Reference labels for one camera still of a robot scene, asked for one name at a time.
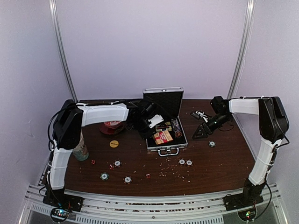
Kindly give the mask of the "red Texas Hold'em card box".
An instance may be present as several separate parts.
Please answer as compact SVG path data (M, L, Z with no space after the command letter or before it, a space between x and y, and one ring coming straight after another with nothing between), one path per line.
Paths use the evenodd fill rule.
M157 145L173 141L173 138L168 130L155 133L153 135L153 139Z

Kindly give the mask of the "aluminium poker case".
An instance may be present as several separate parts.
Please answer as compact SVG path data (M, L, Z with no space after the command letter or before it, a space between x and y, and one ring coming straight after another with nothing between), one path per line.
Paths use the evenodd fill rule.
M153 139L153 135L146 139L148 152L157 152L159 156L178 155L179 151L188 146L187 138L179 118L184 89L182 87L167 87L167 88L147 88L143 90L143 99L153 102L157 107L154 114L159 114L163 117L163 122L171 122L176 119L179 123L180 130L183 136L176 138L174 131L169 131L173 141L157 145Z

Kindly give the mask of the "yellow round button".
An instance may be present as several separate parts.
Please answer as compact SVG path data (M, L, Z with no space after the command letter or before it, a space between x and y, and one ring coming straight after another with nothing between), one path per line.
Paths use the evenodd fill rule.
M116 148L119 146L119 142L117 140L112 140L110 141L109 145L111 148Z

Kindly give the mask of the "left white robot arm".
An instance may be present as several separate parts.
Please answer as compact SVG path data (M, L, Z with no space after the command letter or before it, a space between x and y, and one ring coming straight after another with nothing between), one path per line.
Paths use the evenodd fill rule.
M53 189L49 200L57 207L67 203L64 188L65 173L73 149L79 144L81 129L85 126L110 121L125 121L139 132L142 139L152 135L155 123L152 118L156 105L147 100L121 100L108 103L76 103L68 99L54 116L50 143L53 158L50 162L48 184Z

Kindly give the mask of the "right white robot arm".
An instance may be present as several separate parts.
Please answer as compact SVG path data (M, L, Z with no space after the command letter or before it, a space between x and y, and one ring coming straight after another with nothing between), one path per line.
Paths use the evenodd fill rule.
M253 186L260 186L266 182L266 177L274 165L272 157L286 140L289 120L280 97L242 97L223 99L214 97L210 104L216 113L198 126L192 139L203 139L212 135L214 131L232 119L234 114L249 114L259 117L259 133L261 145L255 165L248 177Z

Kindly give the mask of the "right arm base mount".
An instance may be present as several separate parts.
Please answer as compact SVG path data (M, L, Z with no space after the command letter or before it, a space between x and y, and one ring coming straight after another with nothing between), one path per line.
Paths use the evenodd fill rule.
M245 198L243 193L240 194L227 194L223 197L223 202L226 211L236 210L238 217L245 222L253 221L257 217L257 204L263 202L263 197L258 195L254 199Z

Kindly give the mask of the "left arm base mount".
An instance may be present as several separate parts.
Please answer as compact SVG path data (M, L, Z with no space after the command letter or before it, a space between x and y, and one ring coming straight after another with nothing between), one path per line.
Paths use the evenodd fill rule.
M54 196L44 196L43 203L52 206L50 218L56 223L64 222L72 212L80 212L83 198L79 196L65 195L60 202Z

